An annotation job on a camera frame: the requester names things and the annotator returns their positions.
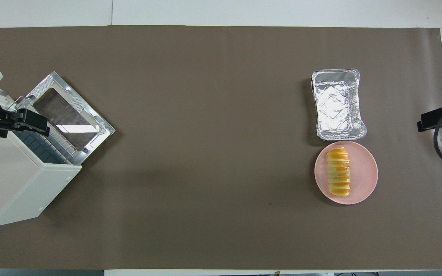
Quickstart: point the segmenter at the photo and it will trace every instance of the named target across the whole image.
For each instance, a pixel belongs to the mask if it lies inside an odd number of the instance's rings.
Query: pink plate
[[[327,152],[345,147],[351,164],[351,189],[348,196],[338,197],[328,191]],[[326,146],[315,162],[315,180],[322,193],[340,204],[356,204],[373,192],[378,182],[378,166],[373,155],[363,146],[351,141],[339,141]]]

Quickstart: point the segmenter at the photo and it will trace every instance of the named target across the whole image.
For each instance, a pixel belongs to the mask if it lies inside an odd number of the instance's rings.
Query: foil container
[[[359,109],[356,69],[319,70],[312,75],[316,103],[316,133],[323,140],[356,140],[367,129]]]

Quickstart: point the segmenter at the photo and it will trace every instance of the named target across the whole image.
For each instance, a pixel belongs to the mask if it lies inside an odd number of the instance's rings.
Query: white appliance
[[[56,72],[17,102],[0,90],[0,105],[10,112],[24,108],[47,117],[49,127],[48,137],[8,131],[6,139],[0,138],[2,225],[39,216],[115,129]]]

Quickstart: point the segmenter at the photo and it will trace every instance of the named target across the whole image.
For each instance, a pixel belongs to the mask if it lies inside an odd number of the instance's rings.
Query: aluminum foil tray
[[[359,109],[359,71],[319,70],[312,75],[316,103],[316,133],[323,140],[363,138],[367,129]]]

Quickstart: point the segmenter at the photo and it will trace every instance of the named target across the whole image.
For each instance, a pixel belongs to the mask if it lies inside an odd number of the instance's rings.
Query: brown tabletop
[[[376,190],[318,190],[310,80],[361,72]],[[0,227],[0,268],[442,269],[438,29],[0,29],[14,98],[58,72],[117,132],[40,217]]]

